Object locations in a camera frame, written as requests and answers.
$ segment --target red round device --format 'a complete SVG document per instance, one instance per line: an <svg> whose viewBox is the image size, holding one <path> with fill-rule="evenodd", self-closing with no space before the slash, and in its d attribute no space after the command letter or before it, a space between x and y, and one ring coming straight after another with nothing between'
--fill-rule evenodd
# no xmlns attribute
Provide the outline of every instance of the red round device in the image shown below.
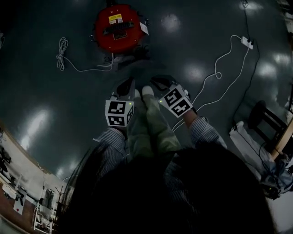
<svg viewBox="0 0 293 234"><path fill-rule="evenodd" d="M139 16L127 4L107 7L98 14L96 40L111 53L125 53L135 48L143 37Z"/></svg>

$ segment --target pant leg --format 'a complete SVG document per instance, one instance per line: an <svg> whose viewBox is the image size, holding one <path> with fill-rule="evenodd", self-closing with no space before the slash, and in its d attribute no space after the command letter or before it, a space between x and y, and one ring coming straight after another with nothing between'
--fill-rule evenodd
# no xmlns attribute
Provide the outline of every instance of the pant leg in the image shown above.
<svg viewBox="0 0 293 234"><path fill-rule="evenodd" d="M180 150L180 143L161 113L156 98L152 95L144 95L143 100L147 106L146 119L150 136L157 145L157 154L169 157L170 159L167 160L170 161L173 155L167 156L168 152Z"/></svg>
<svg viewBox="0 0 293 234"><path fill-rule="evenodd" d="M147 128L147 109L141 98L135 98L134 102L134 115L127 126L130 149L130 157L127 158L127 161L131 161L135 157L154 157Z"/></svg>

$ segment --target power strip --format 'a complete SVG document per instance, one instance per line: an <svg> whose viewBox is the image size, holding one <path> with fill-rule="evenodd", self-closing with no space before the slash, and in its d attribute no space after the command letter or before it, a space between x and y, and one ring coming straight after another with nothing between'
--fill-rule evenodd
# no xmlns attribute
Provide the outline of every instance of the power strip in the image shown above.
<svg viewBox="0 0 293 234"><path fill-rule="evenodd" d="M246 47L248 47L249 49L253 49L253 44L251 41L248 41L248 39L246 37L242 37L241 39L241 43L243 45L245 45Z"/></svg>

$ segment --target white box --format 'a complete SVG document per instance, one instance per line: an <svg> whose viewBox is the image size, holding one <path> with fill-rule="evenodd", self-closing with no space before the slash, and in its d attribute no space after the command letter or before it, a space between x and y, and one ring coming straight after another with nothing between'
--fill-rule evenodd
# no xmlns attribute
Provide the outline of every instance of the white box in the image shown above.
<svg viewBox="0 0 293 234"><path fill-rule="evenodd" d="M108 126L126 127L134 113L133 101L106 100L105 116Z"/></svg>
<svg viewBox="0 0 293 234"><path fill-rule="evenodd" d="M177 85L158 102L171 111L177 118L192 108L189 97L181 85Z"/></svg>

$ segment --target dark floor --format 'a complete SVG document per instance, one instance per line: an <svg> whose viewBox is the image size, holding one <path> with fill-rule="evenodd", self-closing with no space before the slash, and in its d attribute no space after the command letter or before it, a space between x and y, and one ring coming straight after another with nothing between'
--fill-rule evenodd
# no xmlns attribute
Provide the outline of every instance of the dark floor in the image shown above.
<svg viewBox="0 0 293 234"><path fill-rule="evenodd" d="M216 59L229 51L230 36L247 35L240 0L123 3L150 19L152 61L108 73L78 73L68 63L61 72L55 58L59 39L66 37L70 43L66 56L79 69L103 62L104 54L88 37L97 13L105 7L103 0L32 0L12 10L13 20L0 50L0 119L41 166L60 178L71 174L92 138L107 127L105 99L118 80L133 75L137 85L143 86L153 75L170 74L195 97L204 78L214 72ZM252 106L261 99L284 118L283 107L293 76L285 23L275 0L251 0L249 4L250 35L258 41L261 58L236 120L246 120ZM222 95L239 74L245 53L246 47L234 38L232 53L217 65L222 79L212 77L207 81L195 108ZM199 111L235 152L228 132L256 59L254 49L226 96ZM166 110L163 113L170 125L177 121ZM182 144L188 143L185 127L176 134Z"/></svg>

